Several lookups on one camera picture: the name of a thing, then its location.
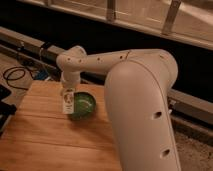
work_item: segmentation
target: cable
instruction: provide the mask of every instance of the cable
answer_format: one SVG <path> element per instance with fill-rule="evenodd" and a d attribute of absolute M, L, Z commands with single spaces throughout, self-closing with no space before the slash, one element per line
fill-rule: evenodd
<path fill-rule="evenodd" d="M 19 56 L 19 52 L 22 50 L 22 48 L 18 48 L 17 49 L 17 54 L 16 54 L 16 59 L 17 61 L 21 64 L 20 61 L 20 56 Z M 33 72 L 37 71 L 37 70 L 31 70 L 29 67 L 27 66 L 18 66 L 18 67 L 11 67 L 9 69 L 6 69 L 3 72 L 3 78 L 5 79 L 7 85 L 9 87 L 15 88 L 15 89 L 21 89 L 21 90 L 28 90 L 28 88 L 25 87 L 18 87 L 18 86 L 14 86 L 10 83 L 10 81 L 17 81 L 19 79 L 22 79 L 25 75 L 26 75 L 26 71 L 29 72 L 31 78 L 33 79 Z M 14 75 L 14 73 L 16 72 L 22 72 L 22 75 L 17 76 L 17 77 L 12 77 L 12 75 Z"/>
<path fill-rule="evenodd" d="M 45 67 L 44 62 L 43 62 L 43 60 L 42 60 L 42 52 L 43 52 L 43 50 L 48 49 L 51 45 L 52 45 L 52 44 L 51 44 L 50 42 L 45 42 L 43 45 L 41 45 L 38 55 L 39 55 L 39 59 L 40 59 L 40 61 L 41 61 L 41 65 L 42 65 L 44 71 L 49 75 L 49 77 L 50 77 L 51 79 L 53 79 L 53 78 L 51 77 L 51 74 L 48 72 L 47 68 Z"/>
<path fill-rule="evenodd" d="M 18 87 L 18 86 L 14 86 L 14 85 L 10 84 L 10 81 L 17 81 L 17 80 L 23 78 L 26 75 L 26 70 L 27 70 L 26 67 L 11 67 L 4 71 L 3 78 L 6 80 L 7 85 L 12 88 L 28 90 L 28 88 Z M 16 72 L 22 72 L 22 75 L 17 76 L 15 78 L 14 77 L 11 78 L 11 76 Z"/>

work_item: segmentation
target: wooden table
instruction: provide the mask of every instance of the wooden table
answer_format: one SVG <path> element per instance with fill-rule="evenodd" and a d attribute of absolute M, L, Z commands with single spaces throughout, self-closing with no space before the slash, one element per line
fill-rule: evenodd
<path fill-rule="evenodd" d="M 62 114 L 60 90 L 57 82 L 33 82 L 0 139 L 0 170 L 121 170 L 103 87 L 77 87 L 97 102 L 94 115 L 82 121 Z"/>

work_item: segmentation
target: wood plank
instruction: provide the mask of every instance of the wood plank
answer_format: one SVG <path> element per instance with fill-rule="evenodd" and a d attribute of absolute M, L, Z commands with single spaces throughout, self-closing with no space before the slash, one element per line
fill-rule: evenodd
<path fill-rule="evenodd" d="M 111 125 L 91 119 L 73 122 L 20 115 L 12 118 L 2 139 L 115 150 Z"/>
<path fill-rule="evenodd" d="M 62 114 L 60 83 L 34 81 L 0 139 L 2 170 L 121 170 L 102 86 L 79 85 L 97 106 L 92 117 Z"/>
<path fill-rule="evenodd" d="M 64 118 L 62 114 L 61 85 L 58 82 L 34 81 L 27 95 L 19 106 L 16 115 L 29 115 L 39 117 Z M 77 91 L 92 94 L 96 99 L 94 120 L 108 122 L 105 110 L 103 86 L 79 84 Z"/>
<path fill-rule="evenodd" d="M 0 141 L 2 170 L 121 171 L 114 151 Z"/>

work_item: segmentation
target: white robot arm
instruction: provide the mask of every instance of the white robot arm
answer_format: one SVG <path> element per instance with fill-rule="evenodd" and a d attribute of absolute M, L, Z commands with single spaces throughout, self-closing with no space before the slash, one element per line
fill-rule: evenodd
<path fill-rule="evenodd" d="M 159 49 L 87 55 L 80 46 L 60 54 L 64 87 L 75 87 L 80 72 L 106 74 L 105 103 L 124 171 L 180 171 L 167 92 L 177 64 Z"/>

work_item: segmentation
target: white plastic casing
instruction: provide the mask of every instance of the white plastic casing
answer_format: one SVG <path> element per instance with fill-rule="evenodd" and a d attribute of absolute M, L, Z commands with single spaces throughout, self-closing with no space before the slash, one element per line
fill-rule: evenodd
<path fill-rule="evenodd" d="M 105 83 L 105 103 L 124 171 L 180 171 L 167 92 L 177 77 L 173 57 L 130 58 Z"/>
<path fill-rule="evenodd" d="M 108 74 L 105 103 L 124 171 L 180 171 L 167 92 L 177 64 L 160 49 L 88 55 L 80 46 L 60 54 L 63 87 L 75 87 L 80 71 Z"/>

